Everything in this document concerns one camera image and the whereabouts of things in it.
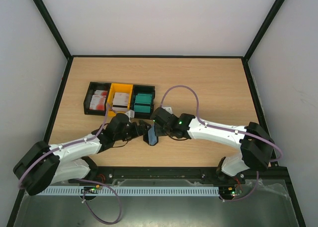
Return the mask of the black leather card holder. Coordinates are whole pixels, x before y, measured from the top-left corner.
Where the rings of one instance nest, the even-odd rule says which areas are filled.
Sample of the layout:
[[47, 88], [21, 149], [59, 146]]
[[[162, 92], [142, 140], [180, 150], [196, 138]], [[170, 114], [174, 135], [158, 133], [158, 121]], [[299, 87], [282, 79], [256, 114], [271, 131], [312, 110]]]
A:
[[143, 141], [149, 146], [155, 146], [159, 142], [159, 138], [156, 136], [155, 127], [152, 126], [148, 132], [143, 135]]

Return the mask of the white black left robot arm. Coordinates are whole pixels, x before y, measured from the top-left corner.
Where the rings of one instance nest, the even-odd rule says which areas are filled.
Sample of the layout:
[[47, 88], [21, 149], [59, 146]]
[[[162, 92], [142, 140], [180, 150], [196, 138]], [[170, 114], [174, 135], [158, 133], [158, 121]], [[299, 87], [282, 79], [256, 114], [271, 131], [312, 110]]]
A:
[[34, 196], [56, 182], [90, 177], [96, 168], [90, 155], [113, 148], [117, 141], [129, 142], [144, 136], [150, 128], [143, 120], [131, 122], [127, 114], [118, 113], [110, 122], [103, 121], [98, 129], [77, 140], [52, 145], [38, 141], [13, 168], [18, 187]]

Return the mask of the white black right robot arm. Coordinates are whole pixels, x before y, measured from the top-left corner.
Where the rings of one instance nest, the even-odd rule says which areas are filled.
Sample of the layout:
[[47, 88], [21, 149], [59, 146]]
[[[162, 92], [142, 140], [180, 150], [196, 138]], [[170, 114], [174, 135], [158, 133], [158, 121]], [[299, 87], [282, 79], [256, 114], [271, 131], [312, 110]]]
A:
[[151, 115], [156, 136], [170, 136], [177, 140], [208, 140], [237, 150], [232, 156], [221, 158], [216, 177], [228, 183], [243, 171], [265, 172], [273, 153], [273, 140], [254, 122], [247, 126], [231, 126], [201, 120], [197, 116], [182, 113], [179, 117], [167, 108], [159, 107]]

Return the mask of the teal card stack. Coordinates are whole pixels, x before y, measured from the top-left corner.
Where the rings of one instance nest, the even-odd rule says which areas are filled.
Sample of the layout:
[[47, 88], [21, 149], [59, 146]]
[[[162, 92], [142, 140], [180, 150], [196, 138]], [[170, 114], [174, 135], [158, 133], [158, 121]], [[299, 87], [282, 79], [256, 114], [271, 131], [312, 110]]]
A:
[[152, 105], [152, 95], [146, 93], [138, 93], [135, 96], [134, 108], [135, 112], [139, 113], [150, 113]]

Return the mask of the white orange card stack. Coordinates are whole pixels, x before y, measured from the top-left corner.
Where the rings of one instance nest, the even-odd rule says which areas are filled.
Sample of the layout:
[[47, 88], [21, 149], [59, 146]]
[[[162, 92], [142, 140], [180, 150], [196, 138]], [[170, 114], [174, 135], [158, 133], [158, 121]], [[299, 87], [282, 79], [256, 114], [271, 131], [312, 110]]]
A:
[[127, 112], [129, 101], [129, 93], [116, 92], [112, 101], [112, 109], [116, 112]]

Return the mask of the black card bin right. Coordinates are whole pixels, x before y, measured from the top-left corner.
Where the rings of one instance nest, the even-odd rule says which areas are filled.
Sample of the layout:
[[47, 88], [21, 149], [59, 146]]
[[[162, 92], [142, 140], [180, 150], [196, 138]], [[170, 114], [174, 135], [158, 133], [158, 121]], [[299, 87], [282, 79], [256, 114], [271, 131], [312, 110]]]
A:
[[130, 100], [130, 109], [137, 119], [150, 119], [154, 111], [155, 86], [134, 84]]

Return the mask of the black card bin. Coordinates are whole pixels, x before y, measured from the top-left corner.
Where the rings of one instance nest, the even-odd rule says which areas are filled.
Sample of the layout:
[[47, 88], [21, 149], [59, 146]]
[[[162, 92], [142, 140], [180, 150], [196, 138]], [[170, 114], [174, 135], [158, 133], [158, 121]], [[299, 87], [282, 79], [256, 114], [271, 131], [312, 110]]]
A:
[[134, 84], [130, 100], [130, 109], [137, 119], [150, 119], [154, 111], [155, 86]]
[[90, 82], [83, 102], [85, 115], [104, 116], [111, 83]]

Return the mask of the yellow card bin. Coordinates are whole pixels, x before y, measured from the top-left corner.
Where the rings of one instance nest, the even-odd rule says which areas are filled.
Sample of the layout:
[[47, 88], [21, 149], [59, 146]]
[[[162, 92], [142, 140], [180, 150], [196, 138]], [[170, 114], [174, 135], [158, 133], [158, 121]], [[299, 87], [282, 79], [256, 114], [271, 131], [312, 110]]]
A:
[[106, 107], [108, 108], [107, 116], [113, 117], [117, 112], [124, 113], [130, 108], [133, 85], [124, 83], [112, 83], [108, 92]]

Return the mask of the white red card stack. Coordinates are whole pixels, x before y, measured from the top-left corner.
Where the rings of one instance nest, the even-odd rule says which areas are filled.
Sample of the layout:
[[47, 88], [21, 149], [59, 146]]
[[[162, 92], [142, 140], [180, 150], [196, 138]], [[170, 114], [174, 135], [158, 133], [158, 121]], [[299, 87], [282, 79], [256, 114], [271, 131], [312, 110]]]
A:
[[105, 102], [107, 100], [108, 91], [107, 90], [96, 90], [89, 103], [90, 110], [104, 111]]

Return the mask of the black card bin left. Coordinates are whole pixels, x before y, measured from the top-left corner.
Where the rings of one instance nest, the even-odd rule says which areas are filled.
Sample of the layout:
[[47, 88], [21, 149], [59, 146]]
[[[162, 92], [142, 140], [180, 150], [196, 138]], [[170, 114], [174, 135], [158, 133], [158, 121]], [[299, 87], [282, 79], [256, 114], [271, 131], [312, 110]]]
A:
[[104, 116], [111, 83], [90, 82], [83, 102], [85, 115]]

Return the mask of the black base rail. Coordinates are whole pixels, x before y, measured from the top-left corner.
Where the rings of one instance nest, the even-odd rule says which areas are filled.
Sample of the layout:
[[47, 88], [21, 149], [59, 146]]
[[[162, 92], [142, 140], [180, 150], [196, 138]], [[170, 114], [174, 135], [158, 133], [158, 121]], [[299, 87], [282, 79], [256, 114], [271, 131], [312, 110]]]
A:
[[225, 186], [244, 184], [246, 180], [256, 178], [256, 172], [246, 170], [235, 177], [222, 174], [217, 167], [106, 167], [101, 166], [84, 179], [102, 181], [111, 184], [116, 180], [189, 180], [201, 184]]

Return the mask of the black enclosure frame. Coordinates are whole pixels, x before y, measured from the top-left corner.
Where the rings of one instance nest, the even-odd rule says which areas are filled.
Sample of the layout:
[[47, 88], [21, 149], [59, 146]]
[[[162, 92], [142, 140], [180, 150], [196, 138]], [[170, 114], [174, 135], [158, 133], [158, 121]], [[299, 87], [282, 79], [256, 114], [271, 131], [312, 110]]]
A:
[[[265, 117], [264, 117], [264, 113], [263, 110], [261, 108], [261, 104], [260, 104], [260, 99], [259, 99], [259, 95], [256, 92], [256, 87], [255, 87], [255, 82], [252, 78], [252, 74], [250, 71], [250, 67], [248, 65], [248, 61], [250, 60], [251, 56], [253, 55], [253, 53], [255, 52], [257, 46], [259, 45], [260, 41], [262, 40], [263, 36], [265, 35], [267, 29], [269, 28], [269, 26], [271, 25], [272, 21], [274, 20], [276, 14], [278, 13], [278, 11], [280, 10], [281, 6], [284, 4], [285, 0], [275, 0], [275, 2], [273, 3], [270, 11], [268, 12], [266, 18], [264, 19], [260, 29], [258, 30], [256, 36], [254, 37], [250, 47], [248, 48], [246, 54], [244, 56], [197, 56], [197, 55], [71, 55], [71, 53], [69, 52], [64, 40], [62, 39], [62, 36], [60, 35], [52, 17], [49, 14], [49, 11], [47, 10], [43, 0], [33, 0], [34, 4], [36, 5], [37, 9], [39, 10], [41, 16], [43, 17], [44, 21], [46, 22], [48, 28], [50, 29], [53, 37], [55, 38], [55, 40], [57, 41], [60, 49], [62, 50], [64, 56], [67, 59], [67, 64], [65, 67], [65, 71], [63, 73], [63, 77], [62, 77], [62, 81], [59, 87], [59, 91], [57, 94], [57, 98], [55, 100], [54, 106], [53, 106], [53, 110], [50, 116], [50, 120], [44, 135], [44, 140], [48, 141], [51, 133], [52, 133], [52, 129], [53, 129], [53, 124], [56, 120], [56, 116], [57, 116], [57, 111], [58, 108], [60, 106], [60, 102], [62, 100], [62, 94], [64, 92], [65, 86], [66, 86], [66, 82], [67, 82], [67, 78], [69, 76], [69, 72], [71, 69], [71, 64], [73, 62], [73, 59], [75, 57], [84, 57], [84, 58], [88, 58], [88, 57], [92, 57], [92, 58], [106, 58], [106, 57], [110, 57], [110, 58], [169, 58], [169, 59], [176, 59], [176, 58], [206, 58], [206, 59], [241, 59], [243, 68], [244, 68], [244, 72], [245, 72], [245, 76], [247, 79], [247, 83], [249, 86], [249, 90], [250, 90], [250, 94], [253, 100], [253, 104], [254, 104], [254, 108], [257, 114], [257, 118], [258, 121], [260, 121], [260, 125], [261, 127], [263, 127], [267, 132], [268, 132], [268, 127], [265, 121]], [[288, 193], [291, 195], [291, 202], [293, 205], [293, 209], [296, 215], [296, 219], [297, 222], [299, 224], [300, 227], [305, 227], [305, 220], [303, 218], [296, 194], [295, 194], [295, 190], [293, 187], [292, 182], [290, 181], [289, 184], [287, 184], [287, 190]], [[13, 227], [14, 224], [16, 223], [16, 219], [18, 216], [18, 211], [21, 207], [21, 202], [24, 196], [24, 191], [20, 190], [17, 194], [17, 198], [15, 200], [15, 203], [13, 205], [13, 209], [11, 211], [8, 223], [7, 223], [7, 227]]]

